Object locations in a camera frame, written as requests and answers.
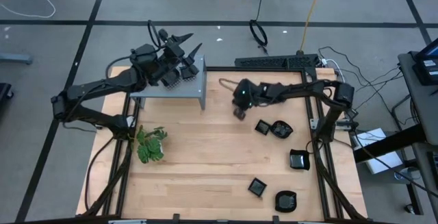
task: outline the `artificial plant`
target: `artificial plant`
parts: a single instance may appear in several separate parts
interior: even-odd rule
[[[156,127],[152,132],[146,132],[143,125],[140,126],[136,138],[137,154],[142,163],[146,164],[149,160],[156,162],[163,158],[162,140],[167,137],[167,132],[163,129],[164,127]]]

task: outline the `white label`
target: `white label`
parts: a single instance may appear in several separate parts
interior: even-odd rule
[[[436,66],[433,60],[424,60],[423,62],[424,62],[424,66]]]

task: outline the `gray floor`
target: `gray floor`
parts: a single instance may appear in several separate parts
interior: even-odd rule
[[[52,0],[57,8],[51,20],[87,20],[95,0]],[[413,0],[425,23],[438,23],[436,0]],[[247,21],[257,13],[259,0],[103,0],[98,20],[145,21]],[[312,0],[263,0],[260,21],[304,21]],[[0,0],[9,8],[33,14],[49,14],[44,0]],[[0,8],[0,19],[26,19]],[[406,0],[319,0],[312,16],[319,22],[414,23]],[[263,56],[247,27],[170,26],[171,34],[194,33],[183,48],[186,51],[202,42],[200,53],[208,66],[232,66],[239,57]],[[0,25],[0,51],[33,55],[30,66],[2,63],[0,82],[13,84],[15,97],[0,120],[0,223],[15,220],[36,160],[51,123],[50,97],[63,89],[85,26]],[[265,27],[270,55],[293,54],[299,47],[302,27]],[[432,39],[438,29],[428,29]],[[105,66],[127,55],[130,48],[150,42],[147,28],[94,26],[75,83],[103,77]],[[397,64],[397,55],[425,46],[419,29],[311,27],[305,52],[332,46],[346,53],[373,79]],[[342,69],[356,71],[340,55],[329,50],[326,58],[336,60]],[[348,83],[360,87],[357,79],[345,73]],[[403,78],[390,82],[381,91],[389,107],[408,91]],[[355,95],[354,107],[373,94],[366,88]],[[103,100],[87,102],[100,109]],[[398,110],[400,120],[409,117],[408,105]],[[390,115],[378,97],[360,109],[361,129],[382,127],[395,130]],[[47,165],[38,185],[27,220],[73,216],[90,156],[93,134],[59,128]],[[368,214],[378,221],[396,223],[434,223],[425,194],[424,216],[404,213],[409,203],[405,186],[383,184],[358,165]]]

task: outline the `yellow cable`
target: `yellow cable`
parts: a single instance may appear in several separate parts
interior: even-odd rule
[[[315,4],[316,4],[316,0],[313,0],[312,6],[310,7],[309,14],[307,15],[306,25],[304,26],[304,34],[302,35],[302,42],[301,42],[300,51],[302,51],[302,47],[304,46],[304,41],[306,41],[307,26],[309,25],[310,16],[312,15],[313,7],[315,6]]]

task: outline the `wooden tabletop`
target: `wooden tabletop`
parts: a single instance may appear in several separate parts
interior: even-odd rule
[[[117,75],[124,69],[114,67],[112,74]],[[332,69],[317,69],[317,73],[319,79],[335,78]],[[305,99],[251,108],[244,121],[239,121],[233,116],[233,93],[218,83],[221,77],[237,82],[248,78],[256,84],[301,83],[300,73],[208,72],[204,111],[196,99],[147,99],[137,126],[143,125],[147,130],[165,127],[168,137],[163,141],[164,157],[160,162],[143,164],[136,154],[138,144],[134,145],[122,217],[171,219],[173,214],[179,213],[181,219],[269,221],[278,215],[281,221],[323,221],[312,155],[309,171],[289,167],[289,150],[304,150],[310,141]],[[124,96],[124,93],[107,96],[103,112],[120,114]],[[264,136],[254,130],[259,119],[269,123],[285,121],[294,132],[285,140],[272,134]],[[98,131],[90,158],[110,137],[107,129]],[[336,132],[335,138],[349,143],[347,132]],[[90,204],[105,188],[114,145],[115,142],[94,163]],[[339,187],[359,213],[366,216],[351,148],[332,142],[331,151]],[[254,177],[268,185],[261,198],[248,191]],[[335,216],[333,195],[327,184],[326,189],[331,216]],[[274,210],[275,194],[281,190],[297,193],[297,208],[291,213]],[[113,194],[112,212],[118,187]],[[77,213],[84,211],[82,191]]]

